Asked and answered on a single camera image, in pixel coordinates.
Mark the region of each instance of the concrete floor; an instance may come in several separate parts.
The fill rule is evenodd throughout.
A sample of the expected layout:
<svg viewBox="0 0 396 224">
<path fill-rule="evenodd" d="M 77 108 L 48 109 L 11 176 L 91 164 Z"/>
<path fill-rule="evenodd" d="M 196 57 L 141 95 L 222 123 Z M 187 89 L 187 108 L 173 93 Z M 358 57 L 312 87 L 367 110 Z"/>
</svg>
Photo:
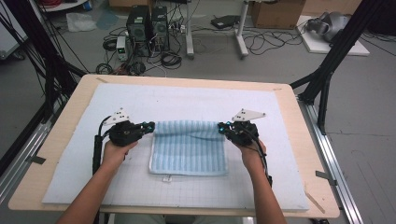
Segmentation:
<svg viewBox="0 0 396 224">
<path fill-rule="evenodd" d="M 82 12 L 79 8 L 66 12 L 71 11 Z M 95 21 L 104 15 L 102 9 L 88 14 Z M 194 22 L 210 26 L 211 19 L 205 17 Z M 58 13 L 55 20 L 65 21 L 65 17 Z M 94 71 L 96 65 L 103 62 L 103 37 L 124 26 L 125 22 L 117 20 L 108 30 L 67 32 L 64 38 L 85 66 Z M 196 50 L 201 53 L 189 60 L 183 48 L 181 67 L 166 70 L 167 77 L 291 83 L 315 71 L 326 56 L 308 53 L 301 44 L 270 50 L 260 56 L 250 54 L 241 61 L 239 49 L 230 34 L 201 32 L 194 34 L 194 39 Z M 371 41 L 396 53 L 394 42 Z M 396 164 L 396 121 L 393 118 L 396 112 L 396 58 L 363 40 L 361 43 L 370 51 L 370 56 L 347 56 L 332 78 L 326 130 L 363 222 L 395 223 L 396 175 L 391 170 Z M 67 61 L 80 67 L 64 44 L 63 49 Z M 0 71 L 0 156 L 3 156 L 44 98 L 28 60 L 0 61 Z M 144 75 L 164 77 L 165 73 L 152 69 Z M 12 191 L 0 205 L 2 223 L 53 223 L 60 215 L 11 211 L 7 208 L 11 194 Z M 288 222 L 311 223 L 304 218 L 288 218 Z M 347 223 L 347 220 L 341 215 L 330 222 Z"/>
</svg>

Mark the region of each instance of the white plastic bracket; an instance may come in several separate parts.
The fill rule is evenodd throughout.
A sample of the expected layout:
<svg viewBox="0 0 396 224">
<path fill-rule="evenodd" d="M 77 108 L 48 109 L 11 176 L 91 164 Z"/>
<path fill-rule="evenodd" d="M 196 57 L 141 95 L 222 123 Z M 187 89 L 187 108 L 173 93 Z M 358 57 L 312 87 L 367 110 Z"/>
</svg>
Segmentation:
<svg viewBox="0 0 396 224">
<path fill-rule="evenodd" d="M 128 114 L 125 112 L 123 108 L 120 108 L 119 111 L 115 112 L 110 118 L 108 118 L 105 122 L 103 122 L 103 124 L 104 125 L 116 124 L 128 119 L 129 119 Z"/>
<path fill-rule="evenodd" d="M 260 119 L 263 117 L 265 117 L 265 113 L 246 110 L 242 108 L 242 110 L 239 111 L 239 113 L 233 116 L 233 121 L 248 121 L 252 119 Z"/>
</svg>

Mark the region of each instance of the human arm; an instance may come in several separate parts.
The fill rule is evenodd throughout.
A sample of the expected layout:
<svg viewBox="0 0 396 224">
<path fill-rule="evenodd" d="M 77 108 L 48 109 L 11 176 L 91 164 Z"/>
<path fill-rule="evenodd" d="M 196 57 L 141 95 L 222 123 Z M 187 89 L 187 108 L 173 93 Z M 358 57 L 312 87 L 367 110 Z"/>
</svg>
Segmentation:
<svg viewBox="0 0 396 224">
<path fill-rule="evenodd" d="M 265 153 L 266 147 L 259 141 Z M 242 161 L 247 168 L 253 184 L 254 205 L 258 224 L 286 223 L 275 194 L 265 176 L 262 159 L 257 151 L 256 144 L 247 147 L 237 146 L 242 152 Z"/>
<path fill-rule="evenodd" d="M 98 171 L 61 215 L 57 223 L 93 223 L 111 180 L 129 149 L 136 145 L 137 142 L 134 142 L 126 147 L 116 147 L 111 141 L 106 142 L 103 161 Z"/>
</svg>

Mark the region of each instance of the folded towel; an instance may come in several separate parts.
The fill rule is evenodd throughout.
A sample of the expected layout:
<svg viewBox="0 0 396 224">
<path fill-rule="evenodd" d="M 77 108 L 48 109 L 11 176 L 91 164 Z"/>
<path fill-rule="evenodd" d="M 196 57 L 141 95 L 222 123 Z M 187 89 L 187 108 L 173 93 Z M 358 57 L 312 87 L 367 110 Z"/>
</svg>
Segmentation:
<svg viewBox="0 0 396 224">
<path fill-rule="evenodd" d="M 153 174 L 225 175 L 224 135 L 215 121 L 156 122 L 149 163 Z"/>
</svg>

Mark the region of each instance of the wooden table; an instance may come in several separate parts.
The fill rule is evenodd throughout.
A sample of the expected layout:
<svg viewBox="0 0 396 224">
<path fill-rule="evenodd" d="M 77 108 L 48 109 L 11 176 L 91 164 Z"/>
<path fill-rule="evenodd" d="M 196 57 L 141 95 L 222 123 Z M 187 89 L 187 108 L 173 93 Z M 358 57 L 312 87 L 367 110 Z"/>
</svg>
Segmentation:
<svg viewBox="0 0 396 224">
<path fill-rule="evenodd" d="M 100 83 L 197 87 L 233 90 L 273 91 L 278 100 L 290 144 L 303 180 L 310 209 L 302 213 L 284 213 L 286 217 L 338 217 L 340 212 L 329 182 L 316 176 L 323 172 L 318 153 L 306 127 L 302 112 L 291 87 L 287 84 L 200 80 L 162 77 L 117 77 L 87 75 L 78 84 L 61 116 L 56 121 L 37 156 L 47 159 L 42 165 L 32 163 L 14 195 L 9 208 L 14 210 L 63 211 L 65 204 L 43 204 L 41 201 L 52 179 L 81 115 Z M 147 213 L 179 215 L 254 216 L 254 211 L 238 209 L 204 209 L 172 207 L 102 206 L 111 213 Z"/>
</svg>

